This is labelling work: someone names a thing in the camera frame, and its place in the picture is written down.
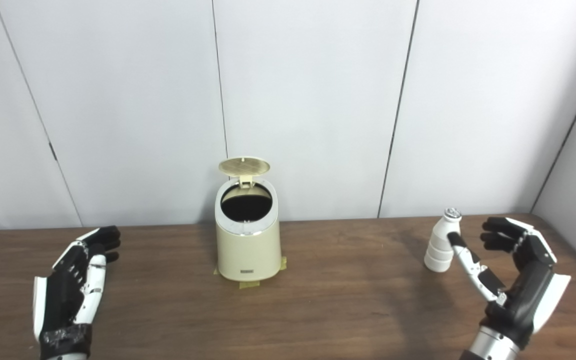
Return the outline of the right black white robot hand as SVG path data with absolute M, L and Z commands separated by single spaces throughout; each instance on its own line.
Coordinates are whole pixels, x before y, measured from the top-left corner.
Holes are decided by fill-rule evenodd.
M 489 217 L 482 224 L 485 249 L 511 255 L 518 276 L 504 285 L 466 244 L 458 231 L 446 235 L 475 289 L 487 301 L 482 325 L 524 350 L 530 338 L 550 319 L 571 277 L 557 274 L 557 257 L 534 226 L 506 217 Z

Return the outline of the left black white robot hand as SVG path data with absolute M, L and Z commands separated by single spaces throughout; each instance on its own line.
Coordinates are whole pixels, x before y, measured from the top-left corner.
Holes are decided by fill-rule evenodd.
M 117 226 L 95 228 L 64 249 L 49 276 L 35 276 L 32 319 L 41 360 L 90 358 L 106 268 L 119 259 L 119 246 Z

